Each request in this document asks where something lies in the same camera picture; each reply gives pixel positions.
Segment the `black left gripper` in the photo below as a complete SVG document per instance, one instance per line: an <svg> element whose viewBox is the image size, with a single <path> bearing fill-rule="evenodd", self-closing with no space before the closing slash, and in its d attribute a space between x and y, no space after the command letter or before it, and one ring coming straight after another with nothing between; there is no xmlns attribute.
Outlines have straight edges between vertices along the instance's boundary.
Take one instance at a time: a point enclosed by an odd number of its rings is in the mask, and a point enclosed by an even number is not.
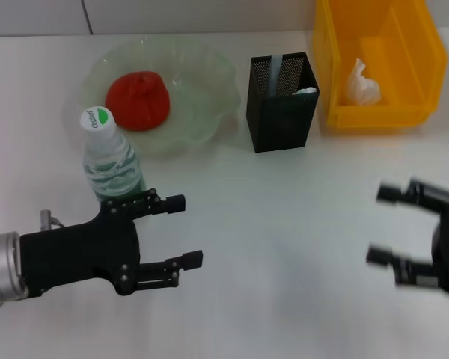
<svg viewBox="0 0 449 359"><path fill-rule="evenodd" d="M185 210L184 195L160 197L150 189L108 200L87 223L20 236L21 275L28 296L40 297L57 286L94 278L107 280L118 295L178 287L180 270L199 269L203 251L139 265L133 220Z"/></svg>

